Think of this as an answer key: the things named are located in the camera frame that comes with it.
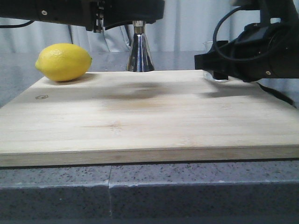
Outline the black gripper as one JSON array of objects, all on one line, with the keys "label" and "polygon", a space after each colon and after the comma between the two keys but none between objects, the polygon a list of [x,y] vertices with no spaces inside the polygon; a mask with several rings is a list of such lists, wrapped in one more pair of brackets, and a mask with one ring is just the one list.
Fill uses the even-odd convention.
[{"label": "black gripper", "polygon": [[2,0],[0,16],[101,32],[134,21],[152,24],[163,18],[164,6],[163,0]]},{"label": "black gripper", "polygon": [[215,79],[297,79],[299,24],[246,29],[232,42],[217,41],[207,53],[195,55],[194,62],[195,69],[211,72]]}]

